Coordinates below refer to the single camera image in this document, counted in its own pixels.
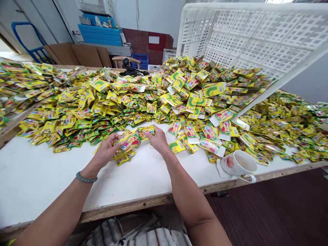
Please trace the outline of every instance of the white mug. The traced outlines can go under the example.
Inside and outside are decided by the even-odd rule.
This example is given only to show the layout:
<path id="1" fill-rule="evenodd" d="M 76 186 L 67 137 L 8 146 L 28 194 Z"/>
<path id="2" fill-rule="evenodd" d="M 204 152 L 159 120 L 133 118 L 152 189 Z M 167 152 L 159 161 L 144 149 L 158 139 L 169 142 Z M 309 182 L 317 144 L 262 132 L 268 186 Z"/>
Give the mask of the white mug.
<path id="1" fill-rule="evenodd" d="M 255 183 L 256 177 L 252 174 L 257 170 L 257 164 L 253 157 L 244 151 L 236 150 L 221 159 L 221 166 L 228 174 L 244 180 L 247 183 Z M 240 175 L 248 175 L 251 181 L 243 179 Z"/>

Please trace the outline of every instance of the tiled floor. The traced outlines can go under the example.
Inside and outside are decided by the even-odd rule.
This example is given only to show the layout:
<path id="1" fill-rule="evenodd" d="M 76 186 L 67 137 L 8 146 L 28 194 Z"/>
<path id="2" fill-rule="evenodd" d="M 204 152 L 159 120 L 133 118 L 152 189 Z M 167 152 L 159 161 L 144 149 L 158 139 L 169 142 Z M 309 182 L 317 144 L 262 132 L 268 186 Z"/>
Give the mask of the tiled floor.
<path id="1" fill-rule="evenodd" d="M 29 54 L 16 54 L 14 52 L 0 52 L 0 57 L 16 60 L 16 61 L 33 61 Z"/>

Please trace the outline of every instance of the blue chair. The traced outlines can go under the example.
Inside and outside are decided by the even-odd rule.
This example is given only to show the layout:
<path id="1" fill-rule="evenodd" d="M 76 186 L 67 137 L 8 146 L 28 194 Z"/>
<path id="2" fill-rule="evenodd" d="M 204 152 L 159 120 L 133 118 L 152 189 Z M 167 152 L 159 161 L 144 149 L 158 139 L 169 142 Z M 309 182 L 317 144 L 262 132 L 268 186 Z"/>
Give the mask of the blue chair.
<path id="1" fill-rule="evenodd" d="M 17 31 L 16 31 L 16 26 L 22 26 L 22 25 L 31 25 L 33 28 L 34 28 L 34 31 L 35 31 L 35 34 L 37 35 L 39 41 L 41 42 L 42 46 L 41 47 L 38 47 L 38 48 L 35 48 L 35 49 L 32 49 L 32 50 L 29 50 L 27 49 L 27 47 L 23 44 L 21 38 L 19 37 Z M 39 31 L 37 30 L 37 28 L 31 23 L 31 22 L 12 22 L 11 23 L 11 28 L 18 40 L 18 42 L 24 47 L 24 49 L 27 51 L 27 53 L 33 58 L 33 60 L 37 63 L 48 63 L 48 64 L 54 64 L 53 60 L 51 58 L 49 58 L 45 52 L 43 51 L 44 48 L 43 46 L 47 45 L 43 39 L 41 38 L 40 36 L 40 33 Z"/>

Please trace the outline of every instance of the white plastic crate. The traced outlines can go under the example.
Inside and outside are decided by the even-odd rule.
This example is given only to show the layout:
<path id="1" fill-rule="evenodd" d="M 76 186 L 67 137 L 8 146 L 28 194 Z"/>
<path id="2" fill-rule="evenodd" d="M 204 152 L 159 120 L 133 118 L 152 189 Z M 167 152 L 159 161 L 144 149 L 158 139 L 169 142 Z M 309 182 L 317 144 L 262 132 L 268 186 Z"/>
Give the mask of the white plastic crate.
<path id="1" fill-rule="evenodd" d="M 162 64 L 171 56 L 176 56 L 176 54 L 177 54 L 176 50 L 164 49 Z"/>
<path id="2" fill-rule="evenodd" d="M 79 9 L 94 14 L 113 15 L 113 8 L 108 0 L 78 0 Z"/>
<path id="3" fill-rule="evenodd" d="M 159 65 L 148 65 L 148 71 L 161 71 L 161 68 Z"/>
<path id="4" fill-rule="evenodd" d="M 239 116 L 327 53 L 327 39 L 326 3 L 191 3 L 182 10 L 177 54 L 205 55 L 227 68 L 262 67 L 279 79 Z"/>

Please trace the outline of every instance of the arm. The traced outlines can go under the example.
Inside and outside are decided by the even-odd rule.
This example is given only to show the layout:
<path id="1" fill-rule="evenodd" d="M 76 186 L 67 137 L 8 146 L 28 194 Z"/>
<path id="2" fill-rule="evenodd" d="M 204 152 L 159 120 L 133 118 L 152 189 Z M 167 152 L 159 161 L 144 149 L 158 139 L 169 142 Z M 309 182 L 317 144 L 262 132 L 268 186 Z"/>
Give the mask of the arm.
<path id="1" fill-rule="evenodd" d="M 81 171 L 87 179 L 97 177 L 100 169 L 113 158 L 124 143 L 112 144 L 120 139 L 111 134 L 99 147 L 97 153 Z M 62 246 L 75 229 L 92 183 L 84 183 L 75 178 L 57 199 L 17 238 L 13 246 Z"/>
<path id="2" fill-rule="evenodd" d="M 191 243 L 195 246 L 231 245 L 205 196 L 168 147 L 165 133 L 155 125 L 154 129 L 155 136 L 146 135 L 166 163 L 173 199 L 186 224 Z"/>

